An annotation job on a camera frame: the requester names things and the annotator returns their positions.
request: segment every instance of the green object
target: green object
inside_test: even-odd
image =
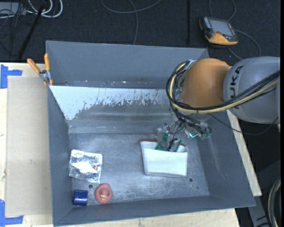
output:
[[[160,144],[158,144],[155,149],[156,149],[156,150],[167,151],[167,149],[164,149]]]
[[[174,150],[173,152],[176,152],[179,148],[179,146],[181,145],[182,141],[180,140],[177,147],[176,147],[176,150]],[[158,144],[155,148],[156,150],[163,150],[163,151],[169,151],[168,149],[165,149],[163,148],[160,144]]]

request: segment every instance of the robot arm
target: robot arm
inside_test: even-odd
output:
[[[184,131],[199,127],[203,138],[210,131],[210,114],[227,109],[247,122],[280,124],[278,57],[244,59],[232,67],[213,58],[185,61],[174,70],[166,90],[175,120],[186,125]]]

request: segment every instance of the wooden table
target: wooden table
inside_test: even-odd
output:
[[[50,189],[41,190],[41,186],[50,186],[49,171],[45,171],[49,167],[48,157],[48,141],[47,141],[47,108],[46,105],[46,89],[39,76],[26,63],[8,63],[3,62],[9,70],[22,70],[22,75],[19,77],[8,76],[8,88],[0,89],[0,199],[6,201],[6,217],[16,215],[18,212],[24,212],[23,223],[19,226],[50,226],[52,225],[51,215],[51,195]],[[44,64],[38,64],[43,70]],[[21,91],[21,88],[33,88],[34,90]],[[13,114],[18,109],[25,106],[25,113],[22,115]],[[232,127],[240,130],[237,118],[228,111]],[[15,135],[15,132],[24,132],[23,135]],[[254,196],[261,195],[256,174],[251,163],[249,153],[247,151],[245,141],[241,133],[234,132],[242,162],[247,172],[248,180]],[[14,156],[8,151],[16,144],[17,155]],[[38,160],[42,159],[43,164],[38,165],[37,160],[30,158],[30,154],[38,155]],[[17,158],[16,162],[21,164],[17,167],[21,171],[17,171],[17,167],[13,166],[10,159]],[[35,172],[42,171],[45,176],[42,178],[35,178]],[[129,226],[199,226],[199,227],[237,227],[239,226],[235,209],[203,211],[187,214],[176,214],[170,216],[152,217],[152,218],[138,218],[120,221],[110,221],[103,223],[94,223],[84,226],[102,227],[129,227]]]

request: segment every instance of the crumpled foil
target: crumpled foil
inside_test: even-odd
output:
[[[100,183],[102,155],[73,149],[69,176],[88,183]]]

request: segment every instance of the black floor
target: black floor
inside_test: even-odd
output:
[[[21,2],[31,10],[27,0],[0,1]],[[37,10],[42,5],[42,0],[30,1]],[[32,58],[43,63],[46,40],[204,48],[208,44],[198,24],[198,18],[204,15],[219,19],[233,16],[230,22],[243,32],[238,34],[239,43],[232,52],[208,47],[211,57],[229,65],[259,55],[280,57],[281,0],[62,0],[62,3],[60,16],[40,18],[24,50],[36,15],[0,18],[0,62],[25,62]],[[52,11],[58,13],[60,8],[59,1],[53,0]],[[240,125],[256,173],[280,159],[280,133],[275,125],[259,135],[246,133],[265,131],[268,125],[244,121]],[[241,226],[252,226],[245,209],[238,209],[237,214]]]

